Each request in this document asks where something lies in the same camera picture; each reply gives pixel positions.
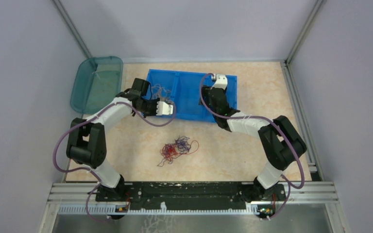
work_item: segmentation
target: purple cable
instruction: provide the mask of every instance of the purple cable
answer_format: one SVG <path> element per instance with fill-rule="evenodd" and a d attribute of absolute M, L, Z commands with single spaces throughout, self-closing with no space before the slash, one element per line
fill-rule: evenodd
<path fill-rule="evenodd" d="M 219 115 L 219 114 L 216 114 L 214 113 L 205 103 L 205 101 L 203 100 L 203 96 L 202 96 L 202 85 L 203 85 L 203 81 L 205 80 L 205 78 L 208 76 L 208 75 L 212 75 L 214 76 L 213 73 L 207 73 L 205 74 L 202 79 L 201 79 L 201 82 L 200 82 L 200 85 L 199 85 L 199 95 L 200 95 L 200 100 L 203 104 L 203 106 L 210 112 L 212 113 L 213 115 L 217 116 L 217 117 L 220 117 L 220 118 L 224 118 L 224 119 L 249 119 L 249 118 L 254 118 L 254 119 L 262 119 L 262 120 L 265 120 L 267 122 L 269 122 L 277 131 L 278 133 L 282 136 L 282 138 L 284 139 L 284 141 L 286 142 L 286 144 L 288 145 L 289 149 L 291 150 L 292 152 L 292 155 L 294 155 L 294 158 L 295 158 L 295 161 L 297 162 L 297 165 L 298 165 L 298 168 L 300 169 L 300 174 L 301 174 L 301 184 L 299 186 L 295 186 L 293 183 L 291 183 L 290 181 L 288 181 L 289 185 L 296 188 L 296 189 L 301 189 L 304 184 L 305 184 L 305 175 L 304 175 L 304 171 L 302 169 L 302 165 L 301 165 L 301 161 L 300 159 L 298 158 L 298 155 L 297 155 L 297 152 L 295 152 L 294 150 L 294 147 L 291 145 L 291 143 L 289 142 L 288 138 L 285 136 L 285 134 L 282 132 L 282 130 L 270 119 L 264 117 L 264 116 L 222 116 L 222 115 Z"/>
<path fill-rule="evenodd" d="M 271 220 L 273 218 L 275 218 L 276 216 L 278 216 L 278 214 L 284 209 L 284 206 L 285 204 L 287 203 L 288 199 L 289 199 L 289 195 L 291 193 L 291 182 L 286 178 L 286 176 L 284 175 L 281 175 L 282 178 L 284 178 L 284 180 L 288 183 L 288 193 L 287 193 L 287 197 L 285 198 L 284 202 L 282 203 L 281 207 L 279 207 L 279 209 L 277 210 L 277 212 L 274 213 L 274 215 L 272 215 L 270 218 L 262 218 L 262 220 Z"/>
<path fill-rule="evenodd" d="M 169 119 L 169 121 L 167 121 L 166 123 L 164 124 L 160 124 L 160 125 L 157 125 L 157 124 L 154 124 L 150 121 L 148 121 L 147 119 L 144 118 L 144 116 L 138 112 L 138 110 L 136 110 L 132 105 L 126 103 L 126 102 L 116 102 L 116 103 L 112 103 L 112 104 L 109 104 L 108 106 L 106 106 L 104 109 L 102 109 L 102 111 L 100 111 L 96 116 L 94 116 L 93 118 L 87 120 L 87 121 L 84 121 L 80 124 L 77 124 L 75 125 L 74 127 L 70 128 L 69 130 L 67 130 L 60 138 L 59 140 L 56 142 L 55 144 L 55 148 L 53 149 L 53 154 L 52 154 L 52 162 L 53 162 L 53 165 L 55 166 L 55 168 L 60 171 L 60 172 L 63 172 L 63 173 L 69 173 L 69 172 L 73 172 L 73 171 L 78 171 L 78 170 L 86 170 L 86 171 L 89 171 L 92 175 L 95 176 L 95 178 L 98 180 L 98 182 L 101 183 L 101 178 L 95 173 L 93 172 L 91 169 L 87 168 L 87 167 L 77 167 L 77 168 L 74 168 L 74 169 L 71 169 L 71 170 L 64 170 L 62 168 L 60 168 L 58 166 L 58 163 L 56 162 L 56 154 L 58 152 L 58 149 L 59 149 L 59 146 L 61 145 L 61 142 L 62 140 L 67 136 L 69 135 L 72 131 L 76 130 L 77 128 L 81 127 L 81 126 L 84 126 L 86 124 L 89 124 L 90 122 L 96 120 L 97 118 L 99 118 L 106 110 L 108 110 L 109 108 L 113 107 L 113 106 L 116 106 L 118 104 L 123 104 L 123 105 L 126 105 L 130 108 L 132 108 L 132 110 L 138 115 L 141 117 L 141 119 L 145 122 L 147 122 L 148 124 L 152 125 L 152 126 L 155 126 L 155 127 L 163 127 L 163 126 L 166 126 L 168 125 L 169 123 L 171 123 L 174 119 L 175 119 L 175 113 L 176 113 L 176 106 L 175 106 L 175 103 L 172 102 L 172 101 L 169 101 L 174 109 L 173 109 L 173 113 L 172 113 L 172 117 Z M 85 210 L 86 210 L 86 214 L 88 214 L 88 216 L 97 221 L 97 222 L 105 222 L 105 220 L 99 220 L 99 219 L 96 219 L 94 218 L 90 213 L 89 213 L 89 210 L 88 210 L 88 204 L 89 204 L 89 198 L 91 197 L 91 195 L 95 192 L 95 190 L 98 189 L 98 187 L 101 185 L 101 184 L 98 184 L 97 186 L 95 186 L 95 188 L 89 192 L 89 195 L 88 195 L 88 198 L 86 199 L 86 203 L 85 203 Z"/>

